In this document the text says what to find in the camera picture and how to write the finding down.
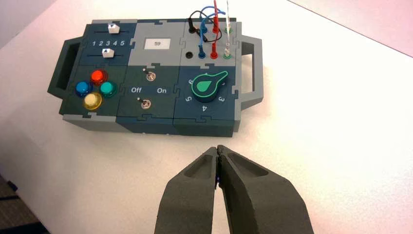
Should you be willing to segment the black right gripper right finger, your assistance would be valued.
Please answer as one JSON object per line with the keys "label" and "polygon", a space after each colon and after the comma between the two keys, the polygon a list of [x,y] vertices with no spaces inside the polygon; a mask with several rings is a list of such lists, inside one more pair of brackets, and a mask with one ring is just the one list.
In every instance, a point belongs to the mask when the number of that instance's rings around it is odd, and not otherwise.
{"label": "black right gripper right finger", "polygon": [[219,186],[232,234],[312,234],[305,202],[285,177],[224,145]]}

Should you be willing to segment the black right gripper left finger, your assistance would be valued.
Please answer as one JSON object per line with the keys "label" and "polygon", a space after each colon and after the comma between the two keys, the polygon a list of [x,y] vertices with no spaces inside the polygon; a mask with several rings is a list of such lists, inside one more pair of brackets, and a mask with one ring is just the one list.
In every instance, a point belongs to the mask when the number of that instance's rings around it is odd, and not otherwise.
{"label": "black right gripper left finger", "polygon": [[208,148],[166,185],[154,232],[210,234],[216,189],[218,154]]}

